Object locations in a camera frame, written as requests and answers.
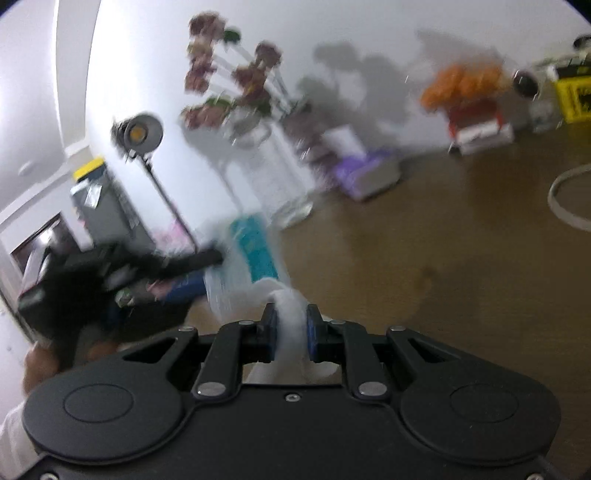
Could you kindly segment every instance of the white cloth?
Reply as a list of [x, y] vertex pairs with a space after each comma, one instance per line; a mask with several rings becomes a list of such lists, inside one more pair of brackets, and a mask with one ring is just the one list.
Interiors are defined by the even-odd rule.
[[7, 480], [18, 477], [38, 458], [22, 426], [24, 405], [11, 410], [0, 427], [0, 476]]
[[315, 364], [308, 356], [306, 308], [308, 301], [294, 288], [283, 286], [269, 293], [275, 303], [277, 351], [270, 364], [257, 363], [246, 379], [249, 384], [310, 385], [338, 384], [338, 365]]

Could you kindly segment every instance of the screw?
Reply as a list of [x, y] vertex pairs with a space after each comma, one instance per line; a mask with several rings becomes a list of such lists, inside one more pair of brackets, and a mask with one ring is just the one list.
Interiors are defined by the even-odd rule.
[[219, 382], [205, 382], [197, 387], [197, 393], [204, 397], [219, 397], [226, 391], [226, 385]]
[[382, 382], [365, 382], [359, 386], [359, 393], [365, 397], [380, 397], [388, 391]]
[[295, 401], [300, 401], [301, 397], [297, 393], [288, 393], [285, 396], [285, 400], [293, 403]]

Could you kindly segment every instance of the glass vase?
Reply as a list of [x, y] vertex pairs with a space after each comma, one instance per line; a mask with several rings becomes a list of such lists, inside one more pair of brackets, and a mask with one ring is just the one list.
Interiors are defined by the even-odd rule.
[[308, 217], [313, 202], [271, 121], [250, 109], [238, 108], [222, 128], [232, 145], [244, 149], [239, 167], [271, 223], [284, 229]]
[[316, 190], [335, 189], [338, 182], [332, 171], [340, 160], [322, 139], [330, 128], [324, 112], [311, 103], [303, 103], [284, 116], [280, 124], [299, 162], [310, 170]]

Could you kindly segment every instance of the white wall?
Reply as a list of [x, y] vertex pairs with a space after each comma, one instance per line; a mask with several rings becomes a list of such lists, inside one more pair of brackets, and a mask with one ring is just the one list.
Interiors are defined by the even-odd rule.
[[65, 146], [86, 135], [86, 78], [100, 0], [60, 0], [54, 25], [55, 82]]
[[[0, 209], [64, 163], [53, 96], [54, 0], [21, 0], [0, 18]], [[31, 162], [29, 174], [19, 168]]]
[[229, 154], [201, 134], [187, 143], [177, 121], [184, 106], [200, 102], [183, 92], [185, 49], [189, 19], [207, 9], [239, 26], [248, 50], [262, 39], [276, 42], [288, 88], [353, 123], [369, 146], [413, 153], [448, 142], [443, 119], [423, 114], [405, 83], [416, 62], [443, 65], [494, 47], [512, 64], [527, 64], [589, 29], [563, 0], [102, 0], [87, 88], [90, 145], [121, 176], [148, 224], [164, 222], [166, 212], [109, 142], [113, 117], [141, 111], [163, 120], [154, 170], [191, 224], [234, 211], [208, 165]]

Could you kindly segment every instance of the white cable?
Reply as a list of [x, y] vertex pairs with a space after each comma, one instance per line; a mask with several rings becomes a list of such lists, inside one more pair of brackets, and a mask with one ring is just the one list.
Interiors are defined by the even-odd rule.
[[565, 180], [590, 172], [591, 164], [582, 165], [580, 167], [565, 171], [564, 173], [560, 174], [556, 180], [554, 180], [554, 183], [548, 192], [548, 206], [550, 207], [550, 210], [552, 210], [552, 212], [567, 225], [570, 225], [571, 227], [574, 227], [578, 230], [584, 230], [586, 232], [591, 232], [591, 220], [575, 215], [574, 213], [571, 213], [564, 207], [560, 206], [558, 200], [556, 199], [556, 192], [558, 191], [560, 184], [562, 184]]

